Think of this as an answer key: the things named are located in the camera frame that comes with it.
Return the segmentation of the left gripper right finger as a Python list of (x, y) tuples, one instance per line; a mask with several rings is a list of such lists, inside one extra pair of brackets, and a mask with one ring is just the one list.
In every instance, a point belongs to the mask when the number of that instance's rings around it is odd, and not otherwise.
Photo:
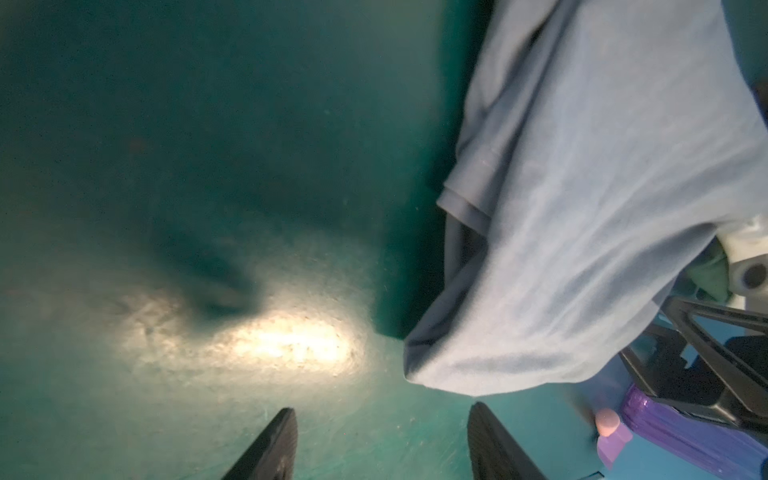
[(500, 420), (482, 402), (470, 408), (467, 441), (474, 480), (546, 480)]

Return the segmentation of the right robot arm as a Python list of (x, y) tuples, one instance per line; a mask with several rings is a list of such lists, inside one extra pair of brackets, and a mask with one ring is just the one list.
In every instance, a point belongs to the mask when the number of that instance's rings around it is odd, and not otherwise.
[(644, 336), (655, 351), (642, 359), (631, 348), (620, 358), (652, 400), (699, 421), (767, 433), (767, 219), (758, 216), (718, 239), (729, 262), (729, 288), (743, 308), (682, 297), (667, 299), (665, 326)]

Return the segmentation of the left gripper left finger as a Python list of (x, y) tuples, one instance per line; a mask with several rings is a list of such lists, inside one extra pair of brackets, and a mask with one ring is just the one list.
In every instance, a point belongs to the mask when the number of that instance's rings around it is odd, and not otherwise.
[(222, 480), (291, 480), (298, 439), (296, 411), (281, 409)]

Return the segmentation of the grey t shirt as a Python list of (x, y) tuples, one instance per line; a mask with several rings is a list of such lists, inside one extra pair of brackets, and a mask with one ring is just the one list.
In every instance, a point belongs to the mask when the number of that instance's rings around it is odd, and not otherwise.
[(464, 102), (445, 287), (404, 375), (472, 397), (596, 375), (726, 226), (767, 129), (718, 1), (498, 1)]

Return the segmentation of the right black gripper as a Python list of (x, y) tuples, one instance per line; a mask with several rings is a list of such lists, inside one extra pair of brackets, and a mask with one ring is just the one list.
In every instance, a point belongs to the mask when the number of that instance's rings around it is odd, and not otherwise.
[[(689, 418), (733, 429), (765, 429), (767, 316), (681, 297), (668, 298), (661, 313), (672, 326), (652, 323), (645, 329), (643, 335), (655, 343), (648, 359), (629, 347), (620, 352), (635, 385)], [(698, 318), (753, 333), (721, 343)]]

